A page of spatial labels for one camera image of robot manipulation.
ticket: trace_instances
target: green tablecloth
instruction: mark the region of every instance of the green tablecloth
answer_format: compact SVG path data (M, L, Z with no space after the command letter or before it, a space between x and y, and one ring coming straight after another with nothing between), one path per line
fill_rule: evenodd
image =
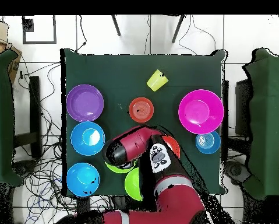
M23 183L22 178L12 170L14 106L8 66L17 57L14 51L0 53L0 182L12 186Z
M212 155L200 153L195 146L196 135L184 129L178 118L179 103L187 93L195 89L207 89L220 96L224 51L217 51L213 56L79 55L67 49L64 52L66 94L74 86L85 83L95 86L104 97L103 112L95 123L104 130L106 140L138 125L129 116L129 105L136 97L146 97L154 105L154 115L147 124L161 124L170 130L204 178L210 193L225 193L219 186L219 152ZM156 69L165 73L169 82L153 92L146 82ZM70 134L77 124L66 114L67 169L77 162L92 164L101 177L100 186L94 195L126 195L126 174L109 170L101 152L94 156L82 156L74 151ZM188 163L183 153L181 161L187 169Z
M243 186L261 200L279 195L279 57L259 49L246 70L254 91L249 103L253 141L248 163L253 176Z

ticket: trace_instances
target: blue plate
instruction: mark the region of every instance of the blue plate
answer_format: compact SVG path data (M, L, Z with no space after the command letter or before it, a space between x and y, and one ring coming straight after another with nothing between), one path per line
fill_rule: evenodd
M217 132L212 131L208 134L197 135L196 147L201 153L212 154L215 153L220 147L220 136Z
M68 189L78 197L91 196L99 187L98 170L88 163L77 163L67 172Z
M105 144L104 131L94 122L81 122L71 133L71 144L81 155L95 155Z

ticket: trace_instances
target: orange plate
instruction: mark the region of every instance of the orange plate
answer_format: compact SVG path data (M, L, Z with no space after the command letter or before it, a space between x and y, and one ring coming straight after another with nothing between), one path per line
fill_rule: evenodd
M177 157L181 157L181 150L179 148L178 142L171 136L162 136L163 140L167 143L167 145L170 145L172 151L174 154L176 154Z
M153 116L154 106L149 99L139 97L132 100L129 106L129 114L135 122L144 123Z

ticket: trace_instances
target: purple plate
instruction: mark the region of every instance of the purple plate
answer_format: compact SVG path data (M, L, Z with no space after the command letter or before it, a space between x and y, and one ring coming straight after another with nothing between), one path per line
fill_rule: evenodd
M103 111L104 100L94 86L81 84L68 93L66 105L68 113L76 121L94 121Z

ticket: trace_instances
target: floor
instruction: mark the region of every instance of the floor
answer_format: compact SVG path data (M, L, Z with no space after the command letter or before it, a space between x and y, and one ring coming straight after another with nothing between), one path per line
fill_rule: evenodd
M54 39L52 16L26 16L33 19L34 32L26 33L26 41L51 41ZM116 33L111 16L82 16L82 28L87 40L78 51L81 54L146 54L150 51L148 15L117 15L118 26L122 35ZM56 44L23 44L22 17L0 16L9 25L8 42L23 52L23 58L19 65L19 71L23 74L34 72L40 77L41 98L43 99L53 91L55 93L42 101L43 107L51 114L53 122L61 127L61 68L59 65L59 49L79 48L85 41L80 28L80 16L56 16ZM235 126L235 84L246 79L242 66L251 61L252 51L255 48L266 47L273 53L279 54L279 16L277 15L194 15L191 27L190 15L187 15L180 28L174 44L171 43L178 17L152 15L151 18L151 53L152 54L193 54L190 50L179 45L189 47L197 54L209 55L215 50L214 40L210 35L200 31L196 27L210 33L216 40L216 49L225 49L228 57L225 63L225 78L229 80L229 126ZM29 91L19 85L26 86L24 79L17 75L15 81L15 133L29 132ZM47 130L43 121L43 133ZM43 137L43 143L47 145L58 141L60 130L52 126L49 137ZM50 161L55 158L52 149L49 149L43 159ZM16 149L15 160L30 159L21 148ZM61 166L49 162L47 167L56 168L56 173L61 176ZM51 224L67 212L61 206L46 205L47 209L41 216L46 201L38 201L29 190L34 190L35 184L38 193L51 195L46 180L28 179L25 185L16 188L13 198L13 211L16 222L25 224ZM224 176L223 185L227 188L225 195L218 195L224 209L233 220L240 224L243 215L243 200L240 189L232 185L228 177ZM93 207L104 204L101 198L93 198L97 201Z

